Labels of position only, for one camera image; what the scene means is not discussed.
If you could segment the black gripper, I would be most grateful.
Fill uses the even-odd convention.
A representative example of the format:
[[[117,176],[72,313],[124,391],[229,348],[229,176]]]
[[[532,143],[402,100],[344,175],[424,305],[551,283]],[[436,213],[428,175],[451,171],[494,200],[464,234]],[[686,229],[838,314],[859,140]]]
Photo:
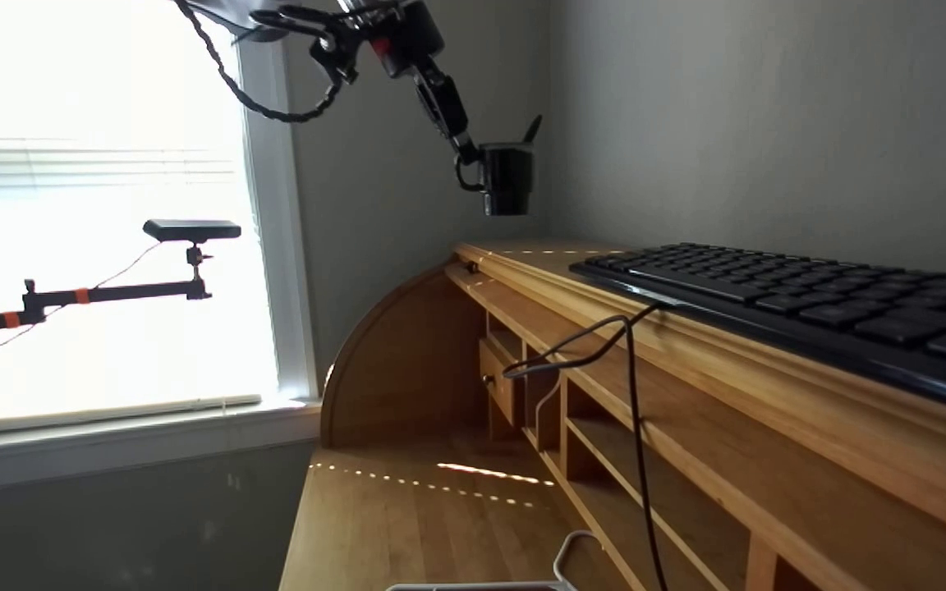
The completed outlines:
[[[464,189],[482,186],[482,152],[466,139],[466,108],[457,81],[436,67],[434,54],[442,36],[424,0],[374,0],[365,13],[360,32],[391,77],[412,74],[430,121],[453,140],[453,176]],[[534,143],[543,113],[522,134]]]

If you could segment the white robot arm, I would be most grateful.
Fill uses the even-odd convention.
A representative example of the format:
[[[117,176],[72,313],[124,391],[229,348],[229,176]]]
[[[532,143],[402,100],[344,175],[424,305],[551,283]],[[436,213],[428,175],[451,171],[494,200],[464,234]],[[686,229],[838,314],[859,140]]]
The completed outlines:
[[[464,189],[494,200],[532,194],[532,140],[539,121],[522,140],[477,143],[457,81],[434,63],[442,36],[424,0],[334,0],[334,9],[303,7],[294,0],[171,0],[193,25],[218,74],[239,105],[273,121],[311,121],[325,113],[344,81],[359,77],[359,48],[369,44],[391,77],[412,74],[428,119],[453,147],[453,176]],[[321,98],[310,112],[280,112],[257,100],[220,63],[202,19],[222,25],[235,42],[281,42],[310,36],[310,54],[329,77]]]

